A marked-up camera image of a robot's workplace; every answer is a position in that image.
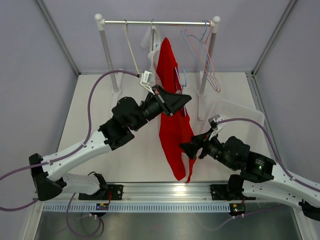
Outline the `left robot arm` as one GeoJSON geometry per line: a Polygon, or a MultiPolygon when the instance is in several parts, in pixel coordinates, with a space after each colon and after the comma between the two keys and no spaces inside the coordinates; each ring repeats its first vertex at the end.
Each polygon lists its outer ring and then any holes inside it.
{"type": "Polygon", "coordinates": [[[141,103],[122,97],[112,108],[112,117],[98,130],[90,131],[83,142],[54,154],[29,157],[31,176],[40,201],[56,198],[61,193],[78,194],[80,200],[101,200],[109,190],[99,173],[71,174],[77,166],[99,155],[114,151],[134,139],[138,131],[160,114],[174,116],[192,98],[187,94],[169,93],[159,85],[152,87],[141,103]]]}

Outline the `red t shirt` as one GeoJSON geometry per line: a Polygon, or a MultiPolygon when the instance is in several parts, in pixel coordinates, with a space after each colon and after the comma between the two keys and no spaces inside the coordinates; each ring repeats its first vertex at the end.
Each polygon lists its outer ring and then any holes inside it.
{"type": "MultiPolygon", "coordinates": [[[[172,51],[168,38],[161,43],[156,73],[161,80],[163,89],[169,93],[182,91],[178,78],[178,63],[172,51]]],[[[190,125],[190,117],[184,109],[179,110],[173,116],[161,115],[159,139],[166,160],[177,181],[186,177],[186,169],[182,160],[182,149],[179,144],[189,142],[194,136],[190,125]]]]}

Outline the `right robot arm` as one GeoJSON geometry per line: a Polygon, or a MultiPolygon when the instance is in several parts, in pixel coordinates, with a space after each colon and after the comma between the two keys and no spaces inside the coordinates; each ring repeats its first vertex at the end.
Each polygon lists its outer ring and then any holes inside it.
{"type": "Polygon", "coordinates": [[[250,146],[235,136],[219,142],[217,136],[204,133],[179,147],[190,158],[213,158],[230,170],[226,193],[232,199],[260,198],[301,210],[305,217],[320,219],[320,185],[299,179],[273,159],[252,152],[250,146]]]}

